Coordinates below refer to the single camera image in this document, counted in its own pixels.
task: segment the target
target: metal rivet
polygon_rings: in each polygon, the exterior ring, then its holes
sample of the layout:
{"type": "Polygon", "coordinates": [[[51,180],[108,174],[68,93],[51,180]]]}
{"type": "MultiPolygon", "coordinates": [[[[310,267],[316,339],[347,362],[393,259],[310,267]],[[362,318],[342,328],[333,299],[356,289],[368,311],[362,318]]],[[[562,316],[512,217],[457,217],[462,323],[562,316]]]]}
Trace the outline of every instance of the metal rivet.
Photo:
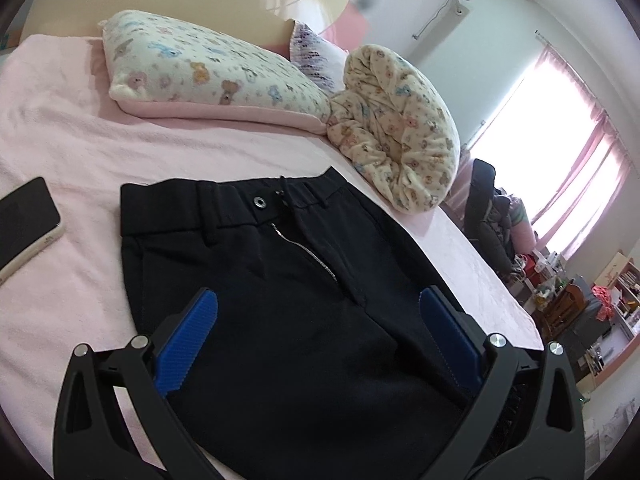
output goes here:
{"type": "Polygon", "coordinates": [[[507,344],[507,339],[502,334],[491,334],[489,336],[489,343],[498,348],[502,348],[507,344]]]}
{"type": "Polygon", "coordinates": [[[562,355],[564,353],[564,348],[562,348],[562,345],[556,341],[549,343],[549,350],[551,350],[551,353],[555,355],[562,355]]]}
{"type": "Polygon", "coordinates": [[[149,339],[143,335],[137,335],[131,340],[131,346],[133,346],[133,348],[137,348],[138,350],[144,348],[148,343],[149,339]]]}
{"type": "Polygon", "coordinates": [[[87,355],[88,351],[89,351],[88,345],[85,345],[84,343],[82,343],[74,348],[74,355],[76,357],[82,357],[87,355]]]}

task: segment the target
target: bed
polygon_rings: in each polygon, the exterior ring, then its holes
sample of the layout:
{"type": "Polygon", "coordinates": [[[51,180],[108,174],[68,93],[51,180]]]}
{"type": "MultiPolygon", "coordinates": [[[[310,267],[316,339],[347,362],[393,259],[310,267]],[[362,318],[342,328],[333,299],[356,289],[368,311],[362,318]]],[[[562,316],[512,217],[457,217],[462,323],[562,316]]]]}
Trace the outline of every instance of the bed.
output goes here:
{"type": "MultiPolygon", "coordinates": [[[[9,1],[15,11],[18,0],[9,1]]],[[[313,176],[333,166],[404,226],[486,333],[542,348],[533,320],[441,209],[416,216],[393,210],[326,138],[121,111],[108,96],[102,41],[92,38],[95,23],[118,10],[164,12],[269,46],[287,43],[289,18],[315,23],[347,49],[364,30],[348,0],[214,0],[205,8],[194,1],[35,0],[23,42],[1,69],[0,196],[44,176],[66,222],[66,234],[0,288],[0,452],[7,463],[27,464],[16,478],[52,474],[52,426],[72,349],[79,342],[117,348],[135,335],[120,270],[118,192],[125,182],[313,176]],[[280,3],[264,10],[270,1],[280,3]]],[[[126,396],[120,400],[143,457],[157,463],[126,396]]]]}

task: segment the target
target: pillow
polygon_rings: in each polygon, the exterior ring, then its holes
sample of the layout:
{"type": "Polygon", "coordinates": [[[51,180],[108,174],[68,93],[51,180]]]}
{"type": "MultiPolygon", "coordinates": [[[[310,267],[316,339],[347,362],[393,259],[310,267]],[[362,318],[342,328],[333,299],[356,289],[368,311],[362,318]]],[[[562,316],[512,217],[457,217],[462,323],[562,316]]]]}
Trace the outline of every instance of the pillow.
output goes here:
{"type": "Polygon", "coordinates": [[[324,40],[305,23],[296,22],[289,59],[327,95],[344,90],[344,64],[349,54],[324,40]]]}
{"type": "Polygon", "coordinates": [[[282,56],[165,16],[123,10],[104,23],[109,95],[144,118],[204,118],[326,132],[327,97],[282,56]]]}
{"type": "Polygon", "coordinates": [[[329,141],[398,211],[439,205],[458,171],[460,138],[431,82],[372,44],[349,54],[344,81],[331,97],[329,141]]]}

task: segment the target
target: pants waistband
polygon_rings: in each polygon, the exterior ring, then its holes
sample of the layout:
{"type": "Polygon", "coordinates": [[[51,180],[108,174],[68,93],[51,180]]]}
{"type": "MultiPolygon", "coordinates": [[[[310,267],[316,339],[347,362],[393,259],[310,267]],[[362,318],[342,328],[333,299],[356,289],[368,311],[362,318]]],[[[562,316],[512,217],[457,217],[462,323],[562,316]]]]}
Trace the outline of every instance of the pants waistband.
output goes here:
{"type": "Polygon", "coordinates": [[[347,181],[334,168],[320,176],[209,182],[173,178],[120,188],[122,236],[258,225],[276,218],[282,204],[325,204],[347,181]]]}

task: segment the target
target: black pants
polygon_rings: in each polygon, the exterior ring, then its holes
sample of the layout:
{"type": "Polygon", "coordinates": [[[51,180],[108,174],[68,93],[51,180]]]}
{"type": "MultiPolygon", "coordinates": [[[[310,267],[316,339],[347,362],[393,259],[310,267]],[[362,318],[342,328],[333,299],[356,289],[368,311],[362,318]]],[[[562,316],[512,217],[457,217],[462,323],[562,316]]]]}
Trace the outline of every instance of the black pants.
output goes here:
{"type": "Polygon", "coordinates": [[[416,480],[465,398],[418,312],[446,287],[393,219],[317,178],[122,187],[131,312],[149,334],[202,286],[218,322],[169,402],[248,480],[416,480]]]}

